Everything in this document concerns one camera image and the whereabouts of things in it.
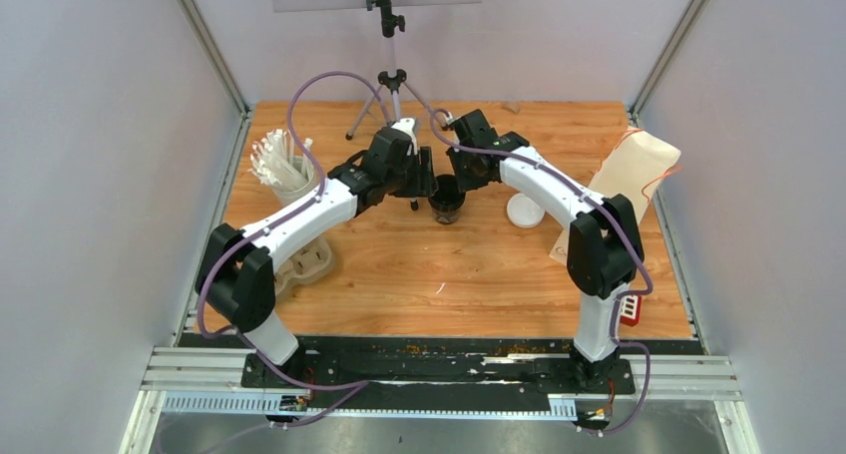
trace white lid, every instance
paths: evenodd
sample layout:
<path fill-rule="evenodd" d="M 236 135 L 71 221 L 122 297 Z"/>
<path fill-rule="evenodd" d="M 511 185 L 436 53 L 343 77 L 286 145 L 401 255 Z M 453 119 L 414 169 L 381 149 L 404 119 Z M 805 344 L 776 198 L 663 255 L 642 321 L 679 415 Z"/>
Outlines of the white lid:
<path fill-rule="evenodd" d="M 546 212 L 526 195 L 517 193 L 508 200 L 506 213 L 516 227 L 536 227 Z"/>

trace white wall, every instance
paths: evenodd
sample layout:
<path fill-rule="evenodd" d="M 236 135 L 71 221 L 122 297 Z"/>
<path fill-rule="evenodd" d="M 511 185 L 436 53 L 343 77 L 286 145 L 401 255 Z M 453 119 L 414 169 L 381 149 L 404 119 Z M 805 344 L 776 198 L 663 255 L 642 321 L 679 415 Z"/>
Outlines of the white wall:
<path fill-rule="evenodd" d="M 643 117 L 681 148 L 667 208 L 765 453 L 843 450 L 844 21 L 843 0 L 711 0 Z"/>
<path fill-rule="evenodd" d="M 0 450 L 117 451 L 235 130 L 176 0 L 0 0 Z"/>
<path fill-rule="evenodd" d="M 400 68 L 425 97 L 631 102 L 689 0 L 485 0 L 401 7 Z M 270 0 L 197 0 L 251 103 L 285 100 L 305 80 L 384 70 L 377 11 L 274 13 Z M 355 82 L 307 97 L 357 100 Z"/>

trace orange string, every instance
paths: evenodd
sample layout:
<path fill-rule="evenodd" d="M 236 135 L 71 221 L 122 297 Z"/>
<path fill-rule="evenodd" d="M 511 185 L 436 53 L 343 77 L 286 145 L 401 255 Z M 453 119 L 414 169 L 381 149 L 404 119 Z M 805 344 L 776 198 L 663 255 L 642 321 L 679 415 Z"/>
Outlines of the orange string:
<path fill-rule="evenodd" d="M 617 148 L 620 147 L 620 145 L 626 140 L 626 138 L 630 137 L 631 135 L 634 135 L 635 133 L 642 132 L 642 131 L 643 130 L 640 129 L 640 128 L 632 128 L 632 129 L 624 131 L 623 134 L 622 134 L 622 138 L 620 138 L 620 140 L 617 142 L 617 144 L 614 145 L 614 147 L 611 149 L 612 153 L 614 152 L 614 150 L 616 150 Z M 607 157 L 600 157 L 600 167 L 597 170 L 597 172 L 603 168 L 603 163 L 605 162 L 606 158 Z"/>
<path fill-rule="evenodd" d="M 678 173 L 680 171 L 681 171 L 681 165 L 675 165 L 673 167 L 669 167 L 669 169 L 667 169 L 667 171 L 663 172 L 663 175 L 661 175 L 660 177 L 658 177 L 658 178 L 652 180 L 651 182 L 645 184 L 643 186 L 643 188 L 640 189 L 640 194 L 643 195 L 644 198 L 646 198 L 647 202 L 650 202 L 651 198 L 646 195 L 646 189 L 649 188 L 649 185 L 651 185 L 655 182 L 661 181 L 661 180 L 663 180 L 664 178 L 666 178 L 670 175 L 675 175 L 676 173 Z"/>

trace wire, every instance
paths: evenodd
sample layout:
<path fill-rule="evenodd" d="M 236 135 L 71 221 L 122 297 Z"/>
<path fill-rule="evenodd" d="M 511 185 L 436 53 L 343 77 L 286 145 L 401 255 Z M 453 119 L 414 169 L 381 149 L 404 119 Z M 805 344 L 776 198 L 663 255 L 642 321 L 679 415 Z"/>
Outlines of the wire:
<path fill-rule="evenodd" d="M 611 148 L 611 152 L 609 153 L 609 155 L 610 155 L 611 153 L 613 153 L 613 152 L 614 152 L 614 150 L 616 150 L 617 148 L 619 148 L 619 147 L 620 147 L 620 145 L 622 145 L 622 144 L 623 144 L 623 142 L 626 140 L 626 138 L 630 137 L 631 135 L 634 135 L 635 133 L 640 133 L 640 132 L 642 132 L 642 131 L 643 131 L 643 129 L 641 129 L 641 128 L 631 128 L 631 129 L 628 129 L 628 130 L 624 131 L 624 132 L 621 134 L 621 138 L 617 141 L 617 144 L 616 144 L 616 145 L 614 145 L 614 147 L 613 147 L 613 148 Z M 607 157 L 600 157 L 600 167 L 597 169 L 597 172 L 603 168 L 603 164 L 606 162 L 606 158 L 607 158 Z"/>
<path fill-rule="evenodd" d="M 446 145 L 450 146 L 451 148 L 467 153 L 475 153 L 479 155 L 489 155 L 495 157 L 502 157 L 502 158 L 513 158 L 515 160 L 519 160 L 523 163 L 528 165 L 532 165 L 533 167 L 537 167 L 537 169 L 547 173 L 548 175 L 552 176 L 562 184 L 564 184 L 574 195 L 577 197 L 582 197 L 584 192 L 573 182 L 567 179 L 567 177 L 561 175 L 557 170 L 553 170 L 552 168 L 548 167 L 544 164 L 538 164 L 535 160 L 531 160 L 527 157 L 522 155 L 518 155 L 513 152 L 505 152 L 502 150 L 486 150 L 482 148 L 471 148 L 471 147 L 464 147 L 461 146 L 443 135 L 441 135 L 440 130 L 438 127 L 435 126 L 435 115 L 440 113 L 445 117 L 449 118 L 450 114 L 448 111 L 444 110 L 443 108 L 435 108 L 432 109 L 431 107 L 426 107 L 426 111 L 429 112 L 429 127 L 432 129 L 432 133 L 435 134 L 435 137 L 438 138 L 441 142 L 445 143 Z M 637 400 L 637 405 L 634 407 L 634 411 L 632 414 L 623 421 L 619 426 L 615 426 L 611 429 L 606 429 L 603 431 L 594 430 L 594 429 L 585 429 L 586 431 L 602 436 L 604 434 L 614 434 L 615 432 L 620 432 L 621 430 L 625 429 L 632 421 L 635 420 L 637 415 L 643 408 L 643 403 L 646 400 L 646 392 L 649 388 L 649 377 L 651 371 L 651 359 L 649 355 L 649 348 L 646 347 L 645 344 L 637 341 L 620 341 L 617 335 L 617 327 L 618 324 L 615 322 L 617 321 L 618 317 L 620 316 L 620 305 L 621 301 L 625 296 L 629 295 L 636 295 L 636 296 L 643 296 L 650 294 L 654 290 L 654 284 L 652 283 L 652 278 L 649 276 L 649 273 L 646 271 L 646 266 L 643 265 L 643 261 L 640 260 L 640 256 L 637 255 L 635 251 L 635 247 L 632 246 L 632 242 L 629 240 L 629 237 L 626 236 L 626 233 L 623 231 L 623 227 L 620 226 L 617 220 L 609 213 L 608 210 L 605 209 L 602 205 L 591 199 L 590 197 L 584 197 L 584 200 L 588 205 L 590 205 L 593 209 L 597 210 L 602 216 L 608 220 L 609 224 L 611 225 L 612 229 L 617 233 L 617 236 L 620 238 L 620 241 L 623 242 L 623 246 L 626 247 L 626 251 L 629 253 L 629 256 L 632 257 L 632 261 L 634 262 L 637 271 L 643 277 L 643 281 L 646 284 L 646 288 L 644 289 L 629 289 L 618 294 L 617 298 L 614 301 L 614 308 L 612 311 L 611 323 L 609 325 L 609 335 L 611 337 L 612 342 L 617 347 L 636 347 L 643 351 L 643 355 L 645 356 L 645 373 L 643 374 L 643 389 L 640 392 L 640 398 Z"/>
<path fill-rule="evenodd" d="M 315 171 L 316 175 L 320 178 L 320 184 L 318 185 L 318 189 L 316 191 L 316 194 L 313 197 L 308 199 L 308 201 L 306 201 L 303 205 L 300 205 L 299 207 L 297 207 L 295 210 L 291 211 L 290 213 L 287 213 L 286 215 L 279 218 L 275 222 L 267 225 L 267 228 L 269 228 L 269 229 L 274 229 L 274 228 L 278 227 L 279 225 L 282 225 L 283 223 L 287 222 L 288 220 L 292 219 L 293 217 L 296 217 L 297 215 L 301 214 L 302 212 L 308 210 L 315 203 L 319 203 L 320 196 L 323 194 L 323 189 L 326 187 L 326 174 L 323 171 L 323 167 L 320 165 L 320 163 L 317 161 L 317 159 L 314 157 L 314 155 L 311 153 L 311 151 L 309 151 L 305 147 L 305 145 L 302 143 L 302 141 L 296 135 L 296 130 L 294 129 L 294 126 L 293 126 L 292 117 L 293 117 L 293 108 L 296 105 L 296 102 L 299 101 L 299 97 L 302 96 L 302 93 L 308 87 L 313 85 L 315 82 L 322 80 L 324 78 L 328 78 L 328 77 L 354 78 L 354 79 L 358 80 L 359 82 L 363 83 L 365 86 L 367 86 L 368 89 L 370 89 L 371 92 L 373 92 L 373 95 L 376 97 L 376 100 L 379 102 L 379 107 L 382 109 L 382 115 L 384 115 L 385 121 L 390 120 L 390 115 L 388 115 L 388 110 L 387 110 L 387 108 L 385 108 L 385 104 L 382 101 L 382 98 L 379 96 L 378 90 L 376 90 L 376 88 L 370 82 L 368 82 L 365 78 L 361 77 L 360 75 L 356 75 L 356 74 L 350 73 L 350 72 L 337 72 L 337 71 L 336 72 L 326 72 L 326 73 L 321 73 L 320 75 L 313 77 L 312 79 L 305 82 L 301 87 L 299 87 L 299 90 L 297 90 L 296 93 L 294 93 L 293 98 L 291 98 L 290 104 L 288 104 L 288 111 L 287 111 L 287 115 L 286 115 L 286 119 L 287 119 L 287 122 L 288 122 L 288 130 L 290 131 L 291 138 L 293 139 L 293 141 L 300 148 L 300 150 L 305 155 L 305 157 L 308 158 L 311 161 L 311 164 L 314 166 L 314 171 Z M 236 252 L 238 252 L 241 248 L 250 244 L 251 242 L 255 241 L 256 239 L 259 239 L 263 235 L 264 235 L 264 230 L 259 229 L 258 231 L 254 232 L 253 234 L 245 237 L 241 241 L 237 242 L 233 247 L 229 248 L 226 252 L 224 252 L 223 256 L 221 256 L 220 259 L 218 259 L 214 263 L 214 265 L 211 267 L 211 270 L 209 271 L 209 275 L 206 276 L 206 280 L 203 282 L 203 287 L 200 290 L 200 297 L 197 300 L 197 326 L 198 326 L 198 329 L 200 330 L 200 334 L 202 334 L 203 337 L 208 338 L 208 339 L 214 339 L 214 338 L 220 336 L 221 334 L 223 334 L 224 331 L 227 331 L 227 330 L 232 328 L 231 325 L 227 325 L 227 326 L 222 327 L 221 329 L 218 329 L 215 332 L 209 332 L 206 329 L 205 307 L 206 307 L 206 300 L 209 297 L 209 289 L 212 287 L 212 282 L 214 281 L 214 278 L 217 276 L 217 273 L 220 271 L 220 269 L 223 267 L 223 265 L 226 264 L 226 262 L 229 261 L 229 259 L 232 258 L 234 256 L 234 254 Z"/>
<path fill-rule="evenodd" d="M 368 82 L 365 78 L 361 77 L 360 75 L 356 75 L 356 74 L 350 73 L 350 72 L 341 72 L 341 71 L 326 72 L 326 73 L 322 73 L 320 75 L 317 75 L 317 76 L 311 78 L 310 80 L 308 80 L 307 82 L 305 82 L 299 88 L 299 90 L 296 91 L 294 96 L 291 98 L 290 104 L 288 105 L 286 119 L 287 119 L 287 122 L 288 122 L 288 129 L 290 130 L 291 138 L 293 139 L 294 143 L 300 148 L 302 153 L 311 161 L 312 165 L 314 166 L 315 173 L 320 178 L 320 183 L 318 185 L 317 191 L 315 192 L 315 195 L 312 198 L 308 199 L 303 205 L 300 205 L 295 210 L 293 210 L 290 213 L 284 215 L 283 217 L 279 218 L 275 222 L 269 224 L 267 226 L 267 228 L 269 228 L 269 229 L 275 229 L 276 227 L 279 227 L 283 223 L 285 223 L 285 222 L 291 220 L 292 218 L 300 215 L 301 213 L 305 212 L 308 208 L 310 208 L 315 203 L 320 202 L 320 196 L 322 195 L 323 190 L 326 186 L 326 174 L 323 171 L 323 167 L 320 165 L 320 162 L 317 161 L 317 159 L 314 157 L 314 155 L 311 153 L 311 151 L 308 148 L 305 147 L 303 142 L 296 135 L 296 129 L 293 126 L 293 119 L 292 118 L 293 118 L 294 106 L 296 105 L 296 102 L 299 101 L 299 97 L 302 96 L 302 93 L 308 87 L 313 85 L 315 82 L 322 80 L 324 78 L 329 78 L 329 77 L 354 78 L 354 79 L 358 80 L 359 82 L 363 83 L 373 93 L 373 96 L 379 102 L 379 107 L 382 110 L 382 115 L 385 117 L 385 121 L 388 122 L 388 123 L 390 122 L 390 115 L 388 114 L 387 108 L 385 108 L 385 104 L 382 101 L 382 98 L 379 96 L 378 91 L 376 90 L 376 88 L 372 84 L 370 84 L 370 82 Z M 241 248 L 243 248 L 244 246 L 248 245 L 249 243 L 255 241 L 256 239 L 259 239 L 260 237 L 262 237 L 264 235 L 264 233 L 265 233 L 265 230 L 260 229 L 256 232 L 254 232 L 253 234 L 246 236 L 244 239 L 237 242 L 235 245 L 233 245 L 231 248 L 229 248 L 226 252 L 224 252 L 223 255 L 211 267 L 211 270 L 209 271 L 209 274 L 207 275 L 206 280 L 203 282 L 203 287 L 200 290 L 200 296 L 197 300 L 197 325 L 198 325 L 198 329 L 200 330 L 200 334 L 202 334 L 203 337 L 209 338 L 209 339 L 214 339 L 214 338 L 220 336 L 221 334 L 223 334 L 225 331 L 228 331 L 232 328 L 231 325 L 227 325 L 227 326 L 222 327 L 221 329 L 218 329 L 215 332 L 209 332 L 207 330 L 205 308 L 206 308 L 207 299 L 209 297 L 209 289 L 212 287 L 212 282 L 213 282 L 214 278 L 217 276 L 217 273 L 223 267 L 223 265 L 226 264 L 229 261 L 229 259 L 232 258 L 234 256 L 234 254 L 236 252 L 238 252 Z M 250 348 L 255 348 L 255 346 L 253 346 L 246 339 L 246 337 L 243 336 L 243 334 L 241 334 L 240 332 L 236 332 L 235 334 L 237 334 L 237 336 L 244 342 L 244 344 L 246 344 Z M 352 397 L 356 393 L 358 393 L 358 391 L 363 389 L 364 386 L 366 386 L 367 383 L 368 383 L 368 381 L 363 380 L 363 381 L 351 382 L 351 383 L 347 383 L 347 384 L 340 384 L 340 385 L 337 385 L 337 386 L 319 386 L 319 385 L 315 385 L 315 384 L 309 384 L 309 383 L 301 382 L 301 381 L 298 381 L 298 380 L 286 375 L 284 372 L 279 370 L 279 368 L 275 364 L 270 362 L 270 360 L 267 359 L 267 357 L 260 350 L 256 349 L 255 354 L 258 356 L 259 359 L 261 359 L 262 362 L 264 362 L 264 364 L 267 365 L 267 368 L 270 369 L 270 371 L 272 371 L 274 374 L 276 374 L 277 376 L 279 376 L 280 378 L 282 378 L 283 380 L 285 380 L 285 382 L 287 382 L 289 384 L 293 384 L 295 386 L 299 386 L 299 387 L 302 387 L 302 388 L 305 388 L 305 389 L 313 389 L 313 390 L 317 390 L 317 391 L 339 391 L 339 390 L 344 390 L 344 389 L 351 389 L 343 397 L 341 397 L 340 399 L 335 401 L 332 405 L 330 405 L 329 407 L 327 407 L 326 409 L 324 409 L 320 413 L 315 414 L 314 416 L 311 416 L 311 417 L 308 417 L 308 418 L 302 419 L 302 420 L 297 420 L 297 421 L 294 421 L 294 422 L 289 422 L 289 423 L 274 423 L 274 424 L 271 424 L 270 427 L 272 427 L 274 425 L 281 425 L 281 427 L 283 429 L 287 429 L 289 427 L 307 426 L 308 424 L 312 424 L 314 422 L 317 422 L 320 419 L 324 418 L 329 413 L 331 413 L 332 411 L 334 411 L 335 409 L 337 409 L 338 406 L 340 406 L 341 404 L 346 402 L 350 397 Z M 212 453 L 213 451 L 216 451 L 217 449 L 219 449 L 223 445 L 228 444 L 235 439 L 238 439 L 238 438 L 240 438 L 240 437 L 242 437 L 246 434 L 252 433 L 254 431 L 260 430 L 260 429 L 265 428 L 265 427 L 267 427 L 265 424 L 261 424 L 261 425 L 258 425 L 258 426 L 252 426 L 252 427 L 249 427 L 247 429 L 244 429 L 240 432 L 235 433 L 234 435 L 232 435 L 228 439 L 218 443 L 216 446 L 212 447 L 211 449 L 203 451 L 203 453 L 201 453 L 201 454 Z"/>
<path fill-rule="evenodd" d="M 608 410 L 609 410 L 609 415 L 611 415 L 611 413 L 613 412 L 613 409 L 614 409 L 614 399 L 615 399 L 615 397 L 617 397 L 617 394 L 616 394 L 616 393 L 615 393 L 615 391 L 614 391 L 614 380 L 613 380 L 613 379 L 610 379 L 610 378 L 609 378 L 609 387 L 611 388 L 611 394 L 609 395 L 609 403 L 608 403 L 608 404 L 606 404 L 605 406 L 603 406 L 603 407 L 601 407 L 601 408 L 597 409 L 597 410 L 595 411 L 597 414 L 600 414 L 600 413 L 604 412 L 606 409 L 608 409 Z"/>
<path fill-rule="evenodd" d="M 661 175 L 660 177 L 658 177 L 658 178 L 652 180 L 651 182 L 643 185 L 643 188 L 640 189 L 640 194 L 643 195 L 644 198 L 646 198 L 647 202 L 651 202 L 652 199 L 646 195 L 646 189 L 649 188 L 649 185 L 651 185 L 651 184 L 653 184 L 657 181 L 663 180 L 664 178 L 666 178 L 670 175 L 675 175 L 676 173 L 678 173 L 680 171 L 681 171 L 681 165 L 669 167 L 665 172 L 663 172 L 663 175 Z"/>

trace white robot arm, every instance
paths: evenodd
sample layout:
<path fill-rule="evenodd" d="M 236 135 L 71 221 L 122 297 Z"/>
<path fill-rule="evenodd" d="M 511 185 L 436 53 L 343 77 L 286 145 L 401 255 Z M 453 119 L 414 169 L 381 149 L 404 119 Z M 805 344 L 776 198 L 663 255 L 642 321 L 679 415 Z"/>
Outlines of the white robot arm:
<path fill-rule="evenodd" d="M 460 191 L 477 190 L 490 182 L 504 183 L 528 196 L 568 229 L 567 271 L 582 292 L 579 327 L 571 356 L 580 361 L 586 384 L 603 379 L 619 354 L 614 342 L 620 322 L 619 315 L 614 319 L 615 303 L 621 293 L 629 290 L 636 266 L 618 234 L 610 229 L 608 220 L 594 205 L 612 214 L 642 260 L 632 203 L 622 195 L 607 199 L 583 187 L 544 160 L 516 133 L 498 136 L 479 110 L 452 121 L 449 128 L 455 131 L 462 146 L 487 151 L 447 150 Z M 503 152 L 522 160 L 495 154 Z M 556 175 L 540 170 L 539 166 Z M 561 179 L 582 194 L 575 195 Z"/>
<path fill-rule="evenodd" d="M 547 165 L 556 170 L 561 176 L 570 177 L 555 169 L 547 163 L 538 151 L 533 147 L 521 147 L 514 150 L 515 154 L 522 155 L 538 164 Z M 560 181 L 552 175 L 537 170 L 531 165 L 515 160 L 513 158 L 500 162 L 500 177 L 502 183 L 523 193 L 538 206 L 549 213 L 562 227 L 569 227 L 576 220 L 579 214 L 586 214 L 593 208 L 584 201 L 584 198 L 577 197 Z M 603 196 L 593 192 L 573 181 L 581 187 L 583 197 L 592 198 L 598 204 L 603 203 Z M 621 283 L 611 295 L 605 299 L 582 293 L 581 305 L 579 307 L 579 328 L 576 331 L 576 338 L 573 343 L 576 349 L 590 362 L 600 361 L 608 357 L 616 348 L 612 342 L 609 326 L 614 315 L 614 303 L 616 294 L 629 290 L 629 283 Z"/>
<path fill-rule="evenodd" d="M 618 354 L 612 336 L 618 319 L 614 317 L 619 293 L 628 290 L 635 277 L 635 263 L 617 234 L 586 199 L 603 206 L 617 219 L 626 236 L 643 258 L 632 204 L 622 195 L 606 199 L 574 182 L 547 163 L 529 142 L 515 133 L 497 136 L 482 112 L 475 111 L 452 121 L 461 145 L 483 150 L 511 152 L 533 161 L 447 151 L 459 190 L 467 192 L 490 182 L 501 182 L 522 192 L 570 231 L 567 269 L 582 291 L 579 328 L 571 355 L 584 366 L 586 380 L 605 376 L 607 366 Z M 228 225 L 216 228 L 198 275 L 198 290 L 210 267 L 220 255 L 245 235 L 265 231 L 240 251 L 211 284 L 209 303 L 237 327 L 275 364 L 284 363 L 296 350 L 297 341 L 287 330 L 273 306 L 273 274 L 299 249 L 323 232 L 352 220 L 382 202 L 385 195 L 398 198 L 426 198 L 435 191 L 431 150 L 417 148 L 417 125 L 411 119 L 380 130 L 366 151 L 350 158 L 329 172 L 320 203 L 277 229 L 274 221 L 301 207 L 316 195 L 303 199 L 260 222 L 238 231 Z M 553 175 L 539 170 L 545 165 L 559 177 L 572 182 L 583 194 L 579 197 Z"/>
<path fill-rule="evenodd" d="M 260 222 L 240 230 L 223 224 L 211 232 L 197 277 L 198 292 L 224 252 L 261 231 L 217 273 L 207 301 L 273 363 L 287 361 L 298 346 L 273 309 L 273 276 L 282 264 L 327 230 L 378 205 L 386 195 L 414 200 L 434 194 L 432 151 L 417 146 L 416 134 L 414 119 L 401 119 L 379 130 L 368 150 L 329 172 L 318 203 L 276 229 L 270 228 L 274 222 L 301 209 L 320 187 Z"/>

